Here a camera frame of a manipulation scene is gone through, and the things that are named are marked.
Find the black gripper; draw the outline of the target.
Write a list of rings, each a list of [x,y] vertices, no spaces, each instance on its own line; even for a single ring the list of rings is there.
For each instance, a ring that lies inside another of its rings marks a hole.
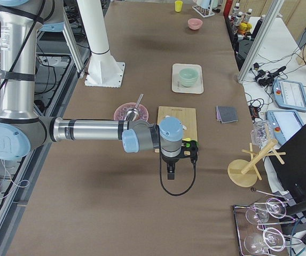
[[[174,180],[175,179],[175,164],[179,161],[179,157],[167,157],[164,154],[162,154],[162,160],[167,165],[167,177],[168,180]]]

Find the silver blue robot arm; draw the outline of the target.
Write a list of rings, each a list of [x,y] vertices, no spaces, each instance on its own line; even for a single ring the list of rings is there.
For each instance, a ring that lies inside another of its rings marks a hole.
[[[120,140],[136,153],[158,149],[173,179],[184,157],[183,127],[174,117],[160,124],[41,117],[34,112],[37,32],[45,25],[64,28],[62,1],[0,1],[1,94],[0,159],[13,161],[41,145],[61,140]]]

